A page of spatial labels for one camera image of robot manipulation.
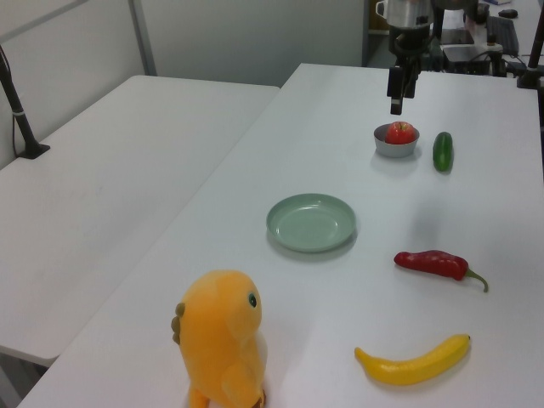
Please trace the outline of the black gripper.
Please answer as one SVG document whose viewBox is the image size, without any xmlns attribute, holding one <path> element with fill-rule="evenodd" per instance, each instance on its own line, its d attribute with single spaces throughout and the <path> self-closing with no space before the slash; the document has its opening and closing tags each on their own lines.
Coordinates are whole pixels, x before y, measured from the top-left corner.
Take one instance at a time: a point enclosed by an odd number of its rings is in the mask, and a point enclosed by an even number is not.
<svg viewBox="0 0 544 408">
<path fill-rule="evenodd" d="M 428 52 L 431 42 L 431 25 L 416 28 L 403 28 L 391 25 L 388 34 L 388 50 L 395 57 L 394 64 L 388 70 L 387 96 L 390 98 L 390 113 L 400 116 L 403 105 L 403 70 L 406 74 L 405 97 L 415 97 L 419 71 L 422 69 L 422 57 Z"/>
</svg>

